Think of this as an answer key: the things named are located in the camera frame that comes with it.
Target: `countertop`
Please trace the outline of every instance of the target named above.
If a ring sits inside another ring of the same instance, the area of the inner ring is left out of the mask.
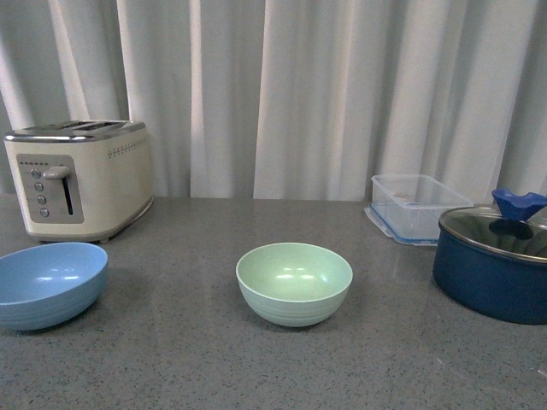
[[[385,237],[361,202],[156,198],[105,244],[85,312],[0,330],[2,409],[547,408],[547,326],[475,313],[432,280],[435,248]],[[0,255],[38,245],[0,195]],[[353,267],[318,325],[268,323],[235,266],[267,243],[329,248]]]

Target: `mint green bowl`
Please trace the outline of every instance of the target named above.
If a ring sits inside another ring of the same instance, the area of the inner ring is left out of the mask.
[[[258,315],[276,325],[310,326],[340,307],[353,271],[340,255],[306,243],[272,243],[236,266],[239,288]]]

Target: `blue pot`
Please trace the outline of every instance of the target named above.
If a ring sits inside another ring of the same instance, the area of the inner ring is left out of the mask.
[[[547,324],[547,230],[494,209],[445,212],[433,264],[438,287],[476,312]]]

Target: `toaster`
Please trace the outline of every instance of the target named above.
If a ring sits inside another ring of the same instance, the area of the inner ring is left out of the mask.
[[[143,122],[86,120],[4,137],[26,231],[45,242],[106,242],[153,202]]]

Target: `plastic container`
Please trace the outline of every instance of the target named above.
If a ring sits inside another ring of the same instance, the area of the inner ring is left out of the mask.
[[[473,201],[427,175],[374,175],[373,200],[367,216],[400,243],[436,245],[438,219],[449,209]]]

